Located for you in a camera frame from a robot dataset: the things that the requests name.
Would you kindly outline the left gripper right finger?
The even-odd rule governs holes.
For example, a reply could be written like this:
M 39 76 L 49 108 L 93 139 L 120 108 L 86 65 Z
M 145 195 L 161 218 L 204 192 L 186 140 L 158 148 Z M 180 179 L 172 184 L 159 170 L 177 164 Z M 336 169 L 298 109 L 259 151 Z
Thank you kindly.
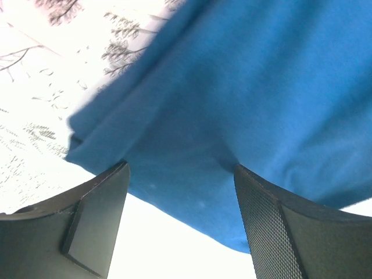
M 238 165 L 234 185 L 257 278 L 370 278 L 371 218 L 316 204 Z

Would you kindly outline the floral table mat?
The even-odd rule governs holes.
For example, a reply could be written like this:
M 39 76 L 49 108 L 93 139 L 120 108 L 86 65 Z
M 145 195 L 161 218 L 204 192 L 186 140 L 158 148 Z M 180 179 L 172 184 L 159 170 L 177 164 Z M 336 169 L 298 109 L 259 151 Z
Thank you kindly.
M 69 120 L 133 65 L 187 1 L 1 2 L 1 210 L 97 174 L 68 162 Z M 130 192 L 110 278 L 254 278 L 228 248 Z

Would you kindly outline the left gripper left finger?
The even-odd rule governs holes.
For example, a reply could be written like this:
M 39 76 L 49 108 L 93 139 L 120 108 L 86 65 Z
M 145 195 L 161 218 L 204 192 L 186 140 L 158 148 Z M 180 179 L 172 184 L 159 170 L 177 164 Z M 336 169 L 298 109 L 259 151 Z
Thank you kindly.
M 1 278 L 107 278 L 130 181 L 121 162 L 13 214 L 1 214 Z

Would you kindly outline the dark blue t shirt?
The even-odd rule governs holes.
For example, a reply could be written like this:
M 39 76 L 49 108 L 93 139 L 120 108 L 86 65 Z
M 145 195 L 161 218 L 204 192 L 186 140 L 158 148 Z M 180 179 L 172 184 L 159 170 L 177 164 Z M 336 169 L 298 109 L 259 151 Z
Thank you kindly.
M 311 201 L 371 197 L 371 2 L 187 1 L 69 120 L 67 161 L 248 253 L 241 164 Z

